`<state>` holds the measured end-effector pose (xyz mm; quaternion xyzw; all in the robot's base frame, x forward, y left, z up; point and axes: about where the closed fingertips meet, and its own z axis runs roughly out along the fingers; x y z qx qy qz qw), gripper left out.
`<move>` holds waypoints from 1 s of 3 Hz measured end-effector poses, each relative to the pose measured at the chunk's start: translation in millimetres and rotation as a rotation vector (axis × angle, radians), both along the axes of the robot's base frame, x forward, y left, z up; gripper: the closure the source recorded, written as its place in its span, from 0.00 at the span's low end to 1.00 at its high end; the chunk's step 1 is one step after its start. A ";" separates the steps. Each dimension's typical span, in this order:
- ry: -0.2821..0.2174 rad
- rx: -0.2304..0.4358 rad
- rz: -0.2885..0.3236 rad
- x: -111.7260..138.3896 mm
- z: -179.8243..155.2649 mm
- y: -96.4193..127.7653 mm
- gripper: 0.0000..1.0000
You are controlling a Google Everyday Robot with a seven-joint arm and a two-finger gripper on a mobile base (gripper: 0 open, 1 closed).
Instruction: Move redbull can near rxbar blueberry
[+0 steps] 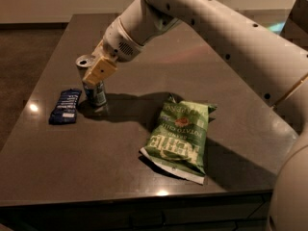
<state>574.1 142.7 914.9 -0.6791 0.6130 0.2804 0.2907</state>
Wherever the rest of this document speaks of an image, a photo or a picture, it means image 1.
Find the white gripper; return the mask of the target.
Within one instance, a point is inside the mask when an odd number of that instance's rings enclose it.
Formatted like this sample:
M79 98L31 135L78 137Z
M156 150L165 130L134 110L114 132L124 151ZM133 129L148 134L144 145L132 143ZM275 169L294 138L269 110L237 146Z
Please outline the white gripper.
M92 52L93 56L104 57L96 60L86 71L83 82L92 87L98 85L116 72L116 65L113 62L130 62L140 54L142 49L142 45L128 36L118 16L106 29L103 39Z

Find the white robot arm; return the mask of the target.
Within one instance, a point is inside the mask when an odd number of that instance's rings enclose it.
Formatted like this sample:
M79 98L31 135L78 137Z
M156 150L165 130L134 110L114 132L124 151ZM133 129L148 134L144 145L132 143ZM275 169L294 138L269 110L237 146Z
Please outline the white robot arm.
M106 30L84 82L95 86L154 37L183 21L294 126L298 138L273 190L267 231L308 231L308 57L216 0L135 0Z

